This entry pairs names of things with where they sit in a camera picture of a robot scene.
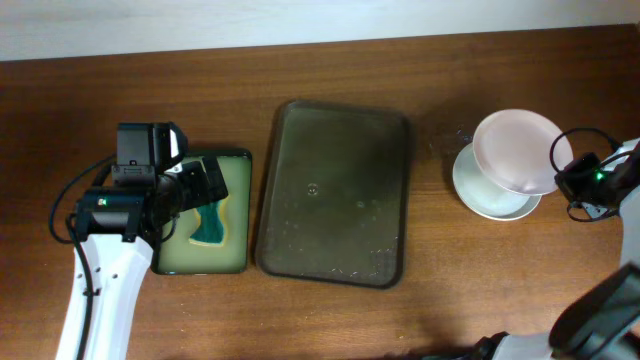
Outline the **green yellow sponge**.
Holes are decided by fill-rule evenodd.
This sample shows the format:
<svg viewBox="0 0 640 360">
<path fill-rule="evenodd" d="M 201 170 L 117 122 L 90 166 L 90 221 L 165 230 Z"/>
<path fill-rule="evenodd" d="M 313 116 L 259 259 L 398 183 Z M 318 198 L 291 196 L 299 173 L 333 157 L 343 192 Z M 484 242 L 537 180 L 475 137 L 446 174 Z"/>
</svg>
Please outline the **green yellow sponge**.
<svg viewBox="0 0 640 360">
<path fill-rule="evenodd" d="M 200 246 L 221 247 L 228 238 L 227 224 L 228 200 L 204 205 L 196 209 L 199 226 L 190 236 L 190 241 Z"/>
</svg>

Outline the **pink plate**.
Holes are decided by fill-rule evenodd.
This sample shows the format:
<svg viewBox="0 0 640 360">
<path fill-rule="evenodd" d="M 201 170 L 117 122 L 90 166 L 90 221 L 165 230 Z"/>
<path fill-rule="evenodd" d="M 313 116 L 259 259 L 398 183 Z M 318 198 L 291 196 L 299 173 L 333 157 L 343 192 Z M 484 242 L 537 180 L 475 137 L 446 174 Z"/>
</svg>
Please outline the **pink plate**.
<svg viewBox="0 0 640 360">
<path fill-rule="evenodd" d="M 561 134 L 535 112 L 501 110 L 479 123 L 472 147 L 481 172 L 496 185 L 523 195 L 546 195 L 557 189 L 557 171 L 574 160 Z"/>
</svg>

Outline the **light grey plate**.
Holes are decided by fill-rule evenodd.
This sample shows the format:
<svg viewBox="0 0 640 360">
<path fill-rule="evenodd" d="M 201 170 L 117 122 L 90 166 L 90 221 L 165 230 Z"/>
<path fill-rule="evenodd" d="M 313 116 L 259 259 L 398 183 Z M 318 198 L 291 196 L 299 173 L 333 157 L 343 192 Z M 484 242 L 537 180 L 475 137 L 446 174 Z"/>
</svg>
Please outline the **light grey plate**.
<svg viewBox="0 0 640 360">
<path fill-rule="evenodd" d="M 517 194 L 493 183 L 477 165 L 471 144 L 457 155 L 452 180 L 461 201 L 476 214 L 491 220 L 521 219 L 533 212 L 542 198 Z"/>
</svg>

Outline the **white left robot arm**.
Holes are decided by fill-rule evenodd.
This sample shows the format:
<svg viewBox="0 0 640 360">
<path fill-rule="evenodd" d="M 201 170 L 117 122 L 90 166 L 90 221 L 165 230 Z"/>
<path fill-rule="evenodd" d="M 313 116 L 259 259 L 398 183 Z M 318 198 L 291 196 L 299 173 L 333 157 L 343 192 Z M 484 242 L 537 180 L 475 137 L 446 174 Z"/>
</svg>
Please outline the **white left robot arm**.
<svg viewBox="0 0 640 360">
<path fill-rule="evenodd" d="M 105 186 L 114 164 L 113 156 L 96 163 L 91 188 L 65 220 L 75 278 L 59 359 L 125 358 L 143 279 L 163 243 L 177 237 L 182 216 L 196 221 L 189 243 L 221 246 L 228 238 L 220 213 L 228 191 L 216 156 L 192 156 L 164 172 L 177 192 L 166 205 L 154 185 Z"/>
</svg>

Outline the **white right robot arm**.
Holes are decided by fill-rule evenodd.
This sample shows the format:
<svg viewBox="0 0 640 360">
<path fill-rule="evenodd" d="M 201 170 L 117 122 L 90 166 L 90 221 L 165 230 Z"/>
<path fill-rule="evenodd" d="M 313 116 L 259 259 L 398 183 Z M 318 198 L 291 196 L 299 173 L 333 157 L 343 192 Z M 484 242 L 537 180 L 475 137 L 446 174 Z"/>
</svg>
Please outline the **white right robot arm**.
<svg viewBox="0 0 640 360">
<path fill-rule="evenodd" d="M 586 222 L 621 219 L 620 267 L 572 303 L 548 333 L 484 337 L 467 359 L 637 359 L 639 336 L 639 141 L 617 146 L 606 160 L 591 153 L 555 176 Z"/>
</svg>

